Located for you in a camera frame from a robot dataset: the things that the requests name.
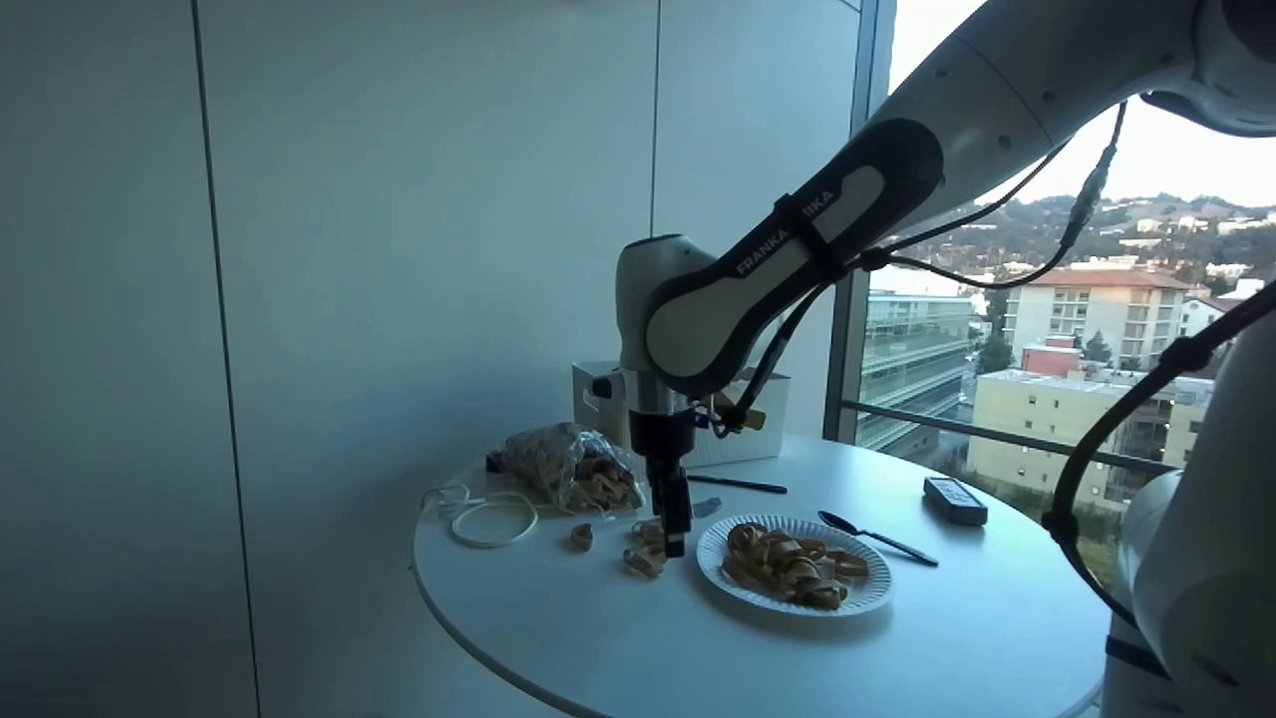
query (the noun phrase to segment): plate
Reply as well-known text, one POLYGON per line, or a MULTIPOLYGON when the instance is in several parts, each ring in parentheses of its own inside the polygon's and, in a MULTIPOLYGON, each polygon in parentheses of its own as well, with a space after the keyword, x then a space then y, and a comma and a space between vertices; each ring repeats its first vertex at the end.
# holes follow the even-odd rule
POLYGON ((759 608, 759 612, 771 612, 771 614, 838 621, 838 619, 856 619, 856 614, 881 612, 889 602, 889 566, 885 566, 885 557, 868 542, 860 542, 860 537, 854 537, 845 532, 833 532, 833 526, 824 526, 822 517, 809 517, 809 516, 731 516, 731 517, 716 517, 699 536, 692 561, 727 600, 759 608), (850 600, 838 612, 798 608, 798 602, 783 602, 783 600, 744 592, 723 570, 727 536, 736 521, 763 521, 763 526, 786 532, 794 537, 818 537, 818 542, 842 546, 842 552, 850 552, 850 556, 868 561, 868 577, 860 588, 854 588, 850 600))

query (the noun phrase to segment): table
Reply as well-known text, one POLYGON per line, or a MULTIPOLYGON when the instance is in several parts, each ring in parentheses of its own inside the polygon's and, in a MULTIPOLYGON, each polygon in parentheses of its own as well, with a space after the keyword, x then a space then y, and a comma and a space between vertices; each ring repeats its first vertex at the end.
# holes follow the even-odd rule
POLYGON ((986 532, 943 526, 919 505, 926 465, 812 440, 711 475, 786 484, 789 493, 691 485, 692 498, 723 498, 699 526, 829 505, 939 566, 881 552, 892 570, 885 612, 801 621, 723 600, 692 557, 654 582, 624 574, 620 526, 603 526, 590 556, 569 556, 562 536, 578 517, 541 517, 502 552, 462 546, 438 517, 420 517, 424 600, 481 665, 569 714, 1031 718, 1096 691, 1107 612, 1014 505, 986 493, 986 532))

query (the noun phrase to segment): white robotic arm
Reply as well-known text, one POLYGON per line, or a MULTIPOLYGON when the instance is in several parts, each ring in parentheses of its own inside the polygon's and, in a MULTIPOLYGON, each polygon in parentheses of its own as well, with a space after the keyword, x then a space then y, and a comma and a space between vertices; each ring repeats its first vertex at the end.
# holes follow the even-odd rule
POLYGON ((993 190, 1129 94, 1214 133, 1272 134, 1276 3, 990 0, 723 258, 679 235, 620 253, 631 441, 646 455, 674 556, 691 532, 684 404, 723 391, 786 306, 842 280, 889 230, 993 190))

